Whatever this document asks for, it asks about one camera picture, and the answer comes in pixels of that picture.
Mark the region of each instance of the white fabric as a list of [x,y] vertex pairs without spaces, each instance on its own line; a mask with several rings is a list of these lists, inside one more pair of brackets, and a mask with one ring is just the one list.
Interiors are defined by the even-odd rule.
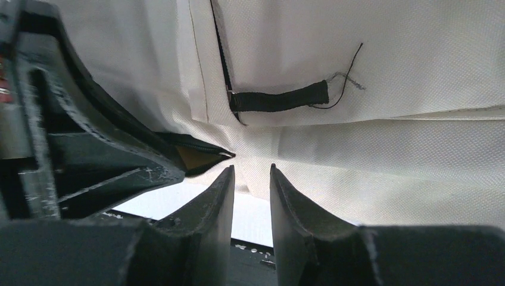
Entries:
[[191,182],[235,164],[237,190],[268,199],[276,163],[346,220],[505,228],[503,1],[216,1],[237,91],[346,71],[365,43],[351,72],[365,93],[350,89],[335,110],[241,115],[279,127],[230,112],[207,1],[52,2],[95,80],[132,114],[237,153]]

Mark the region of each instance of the black strap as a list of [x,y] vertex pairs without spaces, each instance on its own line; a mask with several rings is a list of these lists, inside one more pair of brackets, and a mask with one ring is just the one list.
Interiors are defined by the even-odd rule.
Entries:
[[240,92],[230,95],[230,108],[234,113],[244,111],[277,112],[304,105],[327,103],[329,103],[328,84],[325,80],[283,94]]

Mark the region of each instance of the wrinkled fabric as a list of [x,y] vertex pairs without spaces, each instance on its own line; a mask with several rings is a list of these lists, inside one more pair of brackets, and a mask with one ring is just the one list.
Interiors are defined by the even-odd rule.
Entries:
[[95,80],[141,122],[237,154],[191,182],[234,164],[237,191],[268,199],[276,163],[353,222],[505,228],[503,1],[214,1],[236,91],[347,71],[364,42],[350,77],[366,90],[347,86],[331,110],[240,114],[248,126],[227,105],[210,2],[51,2]]

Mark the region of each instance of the black cord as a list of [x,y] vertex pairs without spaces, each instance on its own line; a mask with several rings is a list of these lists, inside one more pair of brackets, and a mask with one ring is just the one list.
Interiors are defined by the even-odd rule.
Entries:
[[338,100],[333,105],[328,106],[328,107],[317,107],[317,106],[313,106],[313,105],[310,105],[310,107],[317,108],[317,109],[330,109],[330,108],[333,108],[335,105],[337,105],[337,103],[340,102],[340,100],[344,96],[345,84],[347,83],[347,78],[349,77],[349,73],[351,72],[351,68],[353,68],[354,60],[356,59],[356,56],[358,55],[358,52],[361,50],[362,46],[363,46],[363,43],[361,43],[360,47],[358,48],[358,50],[354,54],[354,58],[353,58],[353,61],[351,62],[351,66],[349,67],[349,70],[347,71],[347,74],[345,75],[344,87],[342,88],[342,93],[340,94],[340,97],[338,98]]

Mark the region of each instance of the white surface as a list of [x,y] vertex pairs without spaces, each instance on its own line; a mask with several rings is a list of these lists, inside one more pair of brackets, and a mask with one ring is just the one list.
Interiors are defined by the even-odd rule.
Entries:
[[[205,191],[205,185],[181,183],[146,192],[114,210],[162,219]],[[235,194],[232,238],[273,247],[270,205],[247,194]]]
[[[344,95],[321,113],[258,118],[265,125],[317,124],[285,127],[236,122],[219,92],[224,81],[216,72],[215,34],[207,33],[208,5],[52,2],[95,80],[139,120],[237,154],[188,182],[209,185],[234,164],[236,189],[268,199],[276,163],[301,192],[344,219],[505,228],[505,120],[482,120],[481,111],[479,121],[471,111],[458,120],[371,120],[502,104],[505,1],[215,1],[241,89],[319,81],[346,70],[364,42],[351,77],[369,94]],[[356,120],[367,121],[323,124]]]

